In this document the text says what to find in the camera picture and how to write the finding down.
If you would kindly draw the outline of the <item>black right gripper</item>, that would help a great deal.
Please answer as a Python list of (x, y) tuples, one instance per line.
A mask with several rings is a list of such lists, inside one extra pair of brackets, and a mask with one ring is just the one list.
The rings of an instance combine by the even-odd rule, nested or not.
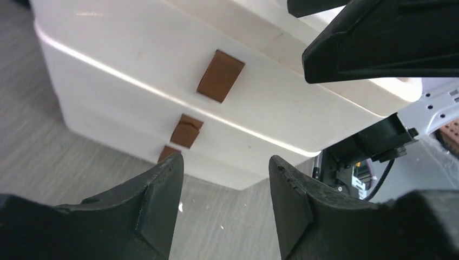
[(393, 114), (324, 149), (314, 160), (313, 178), (352, 198), (371, 200), (417, 136)]

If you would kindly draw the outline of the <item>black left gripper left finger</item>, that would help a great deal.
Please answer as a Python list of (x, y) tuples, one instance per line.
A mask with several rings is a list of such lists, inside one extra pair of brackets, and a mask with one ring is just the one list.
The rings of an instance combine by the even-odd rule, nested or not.
[(81, 203), (1, 195), (1, 259), (168, 259), (183, 185), (175, 153)]

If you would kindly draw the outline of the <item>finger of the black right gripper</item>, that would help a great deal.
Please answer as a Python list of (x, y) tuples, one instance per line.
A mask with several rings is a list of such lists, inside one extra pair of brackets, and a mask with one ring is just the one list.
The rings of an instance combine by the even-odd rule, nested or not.
[(350, 1), (302, 59), (308, 83), (458, 77), (458, 1)]

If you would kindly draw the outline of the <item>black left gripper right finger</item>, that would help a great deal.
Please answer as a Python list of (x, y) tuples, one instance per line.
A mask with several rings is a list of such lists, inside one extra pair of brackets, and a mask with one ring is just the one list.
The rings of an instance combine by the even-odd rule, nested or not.
[(372, 203), (269, 161), (282, 259), (458, 259), (458, 191), (414, 190)]

